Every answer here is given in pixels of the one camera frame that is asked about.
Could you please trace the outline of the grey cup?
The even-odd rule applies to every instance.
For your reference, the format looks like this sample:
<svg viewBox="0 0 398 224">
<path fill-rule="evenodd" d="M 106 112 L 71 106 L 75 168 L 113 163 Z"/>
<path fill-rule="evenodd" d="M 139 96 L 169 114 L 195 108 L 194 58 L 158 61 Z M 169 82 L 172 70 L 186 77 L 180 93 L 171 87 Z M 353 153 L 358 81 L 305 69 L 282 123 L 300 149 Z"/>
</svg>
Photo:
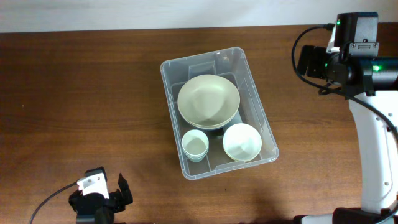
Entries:
<svg viewBox="0 0 398 224">
<path fill-rule="evenodd" d="M 201 157 L 201 156 L 206 156 L 206 155 L 207 155 L 207 151 L 205 151 L 205 152 L 203 152 L 202 154 L 199 154 L 199 155 L 190 155 L 189 153 L 187 153 L 187 152 L 184 151 L 184 154 L 185 154 L 187 157 Z"/>
</svg>

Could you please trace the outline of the cream cup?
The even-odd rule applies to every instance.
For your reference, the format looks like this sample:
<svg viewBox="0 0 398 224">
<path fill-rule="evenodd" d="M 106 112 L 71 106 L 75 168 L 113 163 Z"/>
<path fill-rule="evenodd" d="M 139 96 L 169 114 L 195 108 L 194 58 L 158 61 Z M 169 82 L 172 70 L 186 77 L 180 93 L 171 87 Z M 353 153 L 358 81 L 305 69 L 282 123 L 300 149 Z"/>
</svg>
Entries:
<svg viewBox="0 0 398 224">
<path fill-rule="evenodd" d="M 183 135 L 182 148 L 183 152 L 190 157 L 201 157 L 209 149 L 208 137 L 203 131 L 190 130 Z"/>
</svg>

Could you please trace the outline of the white bowl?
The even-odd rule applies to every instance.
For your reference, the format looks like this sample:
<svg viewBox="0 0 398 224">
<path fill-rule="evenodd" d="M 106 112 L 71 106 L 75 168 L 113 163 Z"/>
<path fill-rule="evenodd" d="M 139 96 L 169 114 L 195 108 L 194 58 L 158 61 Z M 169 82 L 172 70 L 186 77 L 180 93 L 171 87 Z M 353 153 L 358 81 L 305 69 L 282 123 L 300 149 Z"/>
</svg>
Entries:
<svg viewBox="0 0 398 224">
<path fill-rule="evenodd" d="M 262 139 L 259 132 L 249 124 L 238 123 L 230 126 L 223 136 L 223 149 L 238 149 L 250 153 L 247 161 L 253 160 L 261 151 Z"/>
</svg>

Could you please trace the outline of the beige plate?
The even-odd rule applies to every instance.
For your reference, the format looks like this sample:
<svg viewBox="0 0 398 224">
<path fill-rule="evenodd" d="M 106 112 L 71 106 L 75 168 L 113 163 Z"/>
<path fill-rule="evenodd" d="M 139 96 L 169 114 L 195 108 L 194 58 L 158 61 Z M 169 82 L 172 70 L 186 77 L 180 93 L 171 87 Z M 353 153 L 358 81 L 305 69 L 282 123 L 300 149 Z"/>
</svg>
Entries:
<svg viewBox="0 0 398 224">
<path fill-rule="evenodd" d="M 217 75 L 199 75 L 190 79 L 182 86 L 177 97 L 178 108 L 226 105 L 239 109 L 240 102 L 239 91 L 233 82 Z"/>
<path fill-rule="evenodd" d="M 242 122 L 239 109 L 233 106 L 211 106 L 210 108 L 181 106 L 178 112 L 188 124 L 204 130 L 217 128 L 229 122 L 233 124 Z"/>
</svg>

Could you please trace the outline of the mint green cup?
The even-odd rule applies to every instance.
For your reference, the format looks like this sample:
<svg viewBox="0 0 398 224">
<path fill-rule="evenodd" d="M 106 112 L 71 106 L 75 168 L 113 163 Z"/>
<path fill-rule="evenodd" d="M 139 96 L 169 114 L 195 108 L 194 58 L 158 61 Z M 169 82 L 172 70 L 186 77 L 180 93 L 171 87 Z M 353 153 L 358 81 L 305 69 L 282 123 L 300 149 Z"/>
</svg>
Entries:
<svg viewBox="0 0 398 224">
<path fill-rule="evenodd" d="M 201 156 L 201 157 L 188 157 L 188 159 L 192 162 L 200 162 L 202 161 L 206 156 Z"/>
</svg>

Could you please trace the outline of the dark blue plate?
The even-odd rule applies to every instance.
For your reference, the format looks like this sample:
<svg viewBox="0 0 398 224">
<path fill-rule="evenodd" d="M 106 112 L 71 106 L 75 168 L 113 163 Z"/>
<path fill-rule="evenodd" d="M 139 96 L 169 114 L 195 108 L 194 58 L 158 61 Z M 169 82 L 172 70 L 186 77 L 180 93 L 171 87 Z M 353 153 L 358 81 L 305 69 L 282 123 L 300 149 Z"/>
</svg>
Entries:
<svg viewBox="0 0 398 224">
<path fill-rule="evenodd" d="M 232 122 L 229 122 L 229 123 L 226 123 L 225 125 L 223 125 L 223 126 L 220 126 L 220 127 L 217 127 L 217 128 L 211 128 L 211 129 L 208 129 L 208 131 L 216 131 L 216 130 L 219 130 L 219 129 L 222 129 L 222 130 L 227 130 L 230 126 L 232 126 L 233 125 L 233 123 Z"/>
</svg>

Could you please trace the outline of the yellow bowl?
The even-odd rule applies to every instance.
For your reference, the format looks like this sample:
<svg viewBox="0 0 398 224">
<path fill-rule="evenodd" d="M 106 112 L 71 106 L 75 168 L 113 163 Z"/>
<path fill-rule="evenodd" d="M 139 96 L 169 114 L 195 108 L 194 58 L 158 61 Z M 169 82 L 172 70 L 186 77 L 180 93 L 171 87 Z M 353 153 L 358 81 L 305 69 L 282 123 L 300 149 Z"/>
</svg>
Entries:
<svg viewBox="0 0 398 224">
<path fill-rule="evenodd" d="M 249 159 L 250 153 L 238 149 L 225 151 L 226 155 L 235 161 L 246 161 Z"/>
</svg>

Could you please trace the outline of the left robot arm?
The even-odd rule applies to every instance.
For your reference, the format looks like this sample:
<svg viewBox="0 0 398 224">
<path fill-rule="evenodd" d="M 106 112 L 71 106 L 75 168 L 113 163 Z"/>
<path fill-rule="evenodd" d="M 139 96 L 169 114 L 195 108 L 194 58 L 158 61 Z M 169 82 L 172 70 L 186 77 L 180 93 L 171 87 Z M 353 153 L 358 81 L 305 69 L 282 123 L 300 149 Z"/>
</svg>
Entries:
<svg viewBox="0 0 398 224">
<path fill-rule="evenodd" d="M 68 203 L 76 213 L 77 223 L 114 223 L 114 215 L 133 203 L 127 180 L 119 174 L 119 188 L 108 191 L 108 178 L 103 166 L 85 172 L 77 180 L 78 189 L 69 196 Z"/>
</svg>

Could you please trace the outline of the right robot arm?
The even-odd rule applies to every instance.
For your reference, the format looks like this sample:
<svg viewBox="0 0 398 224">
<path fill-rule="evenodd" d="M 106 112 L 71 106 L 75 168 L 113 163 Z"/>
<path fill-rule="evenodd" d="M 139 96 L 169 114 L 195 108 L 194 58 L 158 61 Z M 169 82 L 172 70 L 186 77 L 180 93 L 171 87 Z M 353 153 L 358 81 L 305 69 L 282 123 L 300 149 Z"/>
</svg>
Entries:
<svg viewBox="0 0 398 224">
<path fill-rule="evenodd" d="M 397 223 L 397 59 L 304 45 L 294 62 L 298 77 L 326 80 L 319 94 L 349 101 L 358 134 L 362 193 L 358 208 L 299 215 L 294 223 Z"/>
</svg>

